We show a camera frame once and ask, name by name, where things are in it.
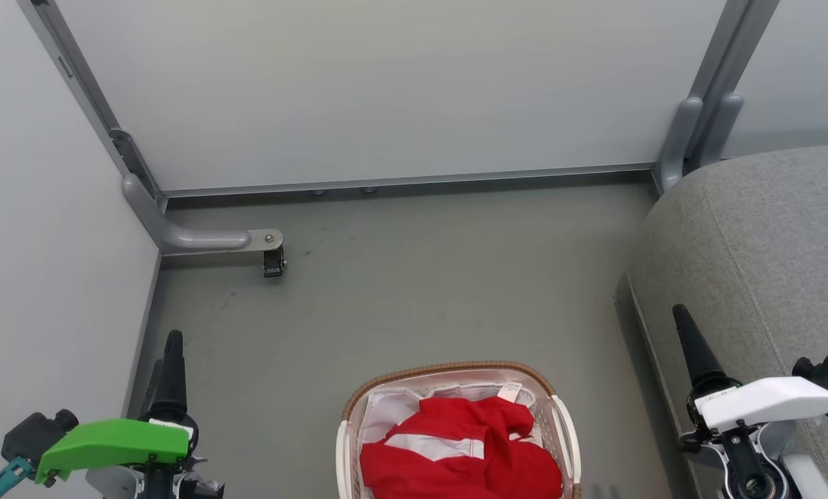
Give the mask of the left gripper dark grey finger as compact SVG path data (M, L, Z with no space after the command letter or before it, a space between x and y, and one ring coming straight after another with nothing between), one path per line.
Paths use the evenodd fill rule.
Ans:
M144 400L141 402L141 407L139 408L139 419L148 418L147 414L150 413L150 407L160 382L161 367L162 360L156 360L150 375L150 382L148 382L148 386L144 394Z
M188 412L182 331L170 331L157 383L157 413L166 421L181 421Z

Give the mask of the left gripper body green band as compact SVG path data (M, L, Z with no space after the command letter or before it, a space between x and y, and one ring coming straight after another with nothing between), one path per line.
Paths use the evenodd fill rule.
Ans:
M112 418L79 422L69 410L49 418L26 417L2 439L1 457L18 464L37 485L66 481L75 471L113 466L144 468L149 464L180 470L198 443L192 421L167 422Z

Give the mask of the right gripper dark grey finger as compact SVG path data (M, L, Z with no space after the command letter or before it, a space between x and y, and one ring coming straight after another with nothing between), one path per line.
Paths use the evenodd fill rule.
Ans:
M740 387L741 383L722 370L712 348L699 331L689 309L684 304L672 306L672 316L676 323L678 341L684 355L691 392L693 394L715 394L733 387Z

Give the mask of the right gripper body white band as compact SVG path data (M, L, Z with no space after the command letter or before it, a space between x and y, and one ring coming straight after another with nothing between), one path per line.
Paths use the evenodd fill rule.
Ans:
M828 424L828 355L819 363L795 361L790 376L766 377L706 394L689 402L690 411L710 432L813 420Z

